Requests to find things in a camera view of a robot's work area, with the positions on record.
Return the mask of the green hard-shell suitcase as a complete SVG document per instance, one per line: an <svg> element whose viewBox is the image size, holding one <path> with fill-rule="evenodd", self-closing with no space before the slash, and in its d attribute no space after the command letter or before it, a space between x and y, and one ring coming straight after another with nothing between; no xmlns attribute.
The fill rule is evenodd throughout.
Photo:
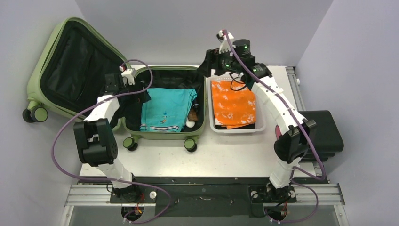
<svg viewBox="0 0 399 226"><path fill-rule="evenodd" d="M104 90L105 76L129 66L126 58L88 22L70 17L59 23L39 58L27 85L28 106L22 117L27 123L44 122L53 111L67 118L94 105ZM120 98L111 121L112 130L124 128L130 136L125 146L135 150L138 140L183 140L189 152L197 149L204 130L206 82L195 66L151 66L137 71L139 82L152 88L194 89L192 105L197 122L180 132L140 131L142 102L139 95Z"/></svg>

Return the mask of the orange item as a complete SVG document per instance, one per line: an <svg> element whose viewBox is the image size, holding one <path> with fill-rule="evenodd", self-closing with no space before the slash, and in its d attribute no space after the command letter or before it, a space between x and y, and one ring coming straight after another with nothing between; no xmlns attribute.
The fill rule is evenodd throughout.
<svg viewBox="0 0 399 226"><path fill-rule="evenodd" d="M236 81L211 81L211 99L216 125L256 123L256 97Z"/></svg>

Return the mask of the teal garment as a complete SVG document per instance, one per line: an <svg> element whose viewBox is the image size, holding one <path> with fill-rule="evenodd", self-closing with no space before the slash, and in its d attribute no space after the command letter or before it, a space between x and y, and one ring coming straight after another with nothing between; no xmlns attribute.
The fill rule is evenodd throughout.
<svg viewBox="0 0 399 226"><path fill-rule="evenodd" d="M180 132L184 127L195 89L149 88L150 100L142 105L140 131Z"/></svg>

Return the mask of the black and pink storage organizer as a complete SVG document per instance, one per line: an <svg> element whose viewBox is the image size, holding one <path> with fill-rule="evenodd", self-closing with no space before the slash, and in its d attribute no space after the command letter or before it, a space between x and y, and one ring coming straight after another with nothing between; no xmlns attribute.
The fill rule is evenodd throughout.
<svg viewBox="0 0 399 226"><path fill-rule="evenodd" d="M300 111L299 113L311 121L310 125L303 123L302 126L322 162L343 150L344 142L330 111ZM308 141L297 127L278 136L273 147L276 155L284 161L291 162L295 157L302 157L302 162L316 161Z"/></svg>

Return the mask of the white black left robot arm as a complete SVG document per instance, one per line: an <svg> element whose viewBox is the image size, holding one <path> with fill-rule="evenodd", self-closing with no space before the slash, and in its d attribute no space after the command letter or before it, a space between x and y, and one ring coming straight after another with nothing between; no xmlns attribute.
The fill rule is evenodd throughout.
<svg viewBox="0 0 399 226"><path fill-rule="evenodd" d="M134 175L118 158L112 120L118 118L123 101L135 95L144 100L149 87L137 82L135 73L106 74L89 115L73 126L79 160L101 171L112 183L114 193L128 202L136 202L141 190Z"/></svg>

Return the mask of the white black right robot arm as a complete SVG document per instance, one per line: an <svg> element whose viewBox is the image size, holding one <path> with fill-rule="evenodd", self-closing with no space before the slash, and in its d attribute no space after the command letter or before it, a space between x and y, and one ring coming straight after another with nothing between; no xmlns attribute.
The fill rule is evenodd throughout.
<svg viewBox="0 0 399 226"><path fill-rule="evenodd" d="M227 129L254 125L257 114L268 111L280 136L274 143L277 162L269 177L266 197L277 201L292 183L293 173L309 149L316 123L306 119L288 101L270 69L256 62L250 41L241 39L206 51L198 73L211 78L211 114Z"/></svg>

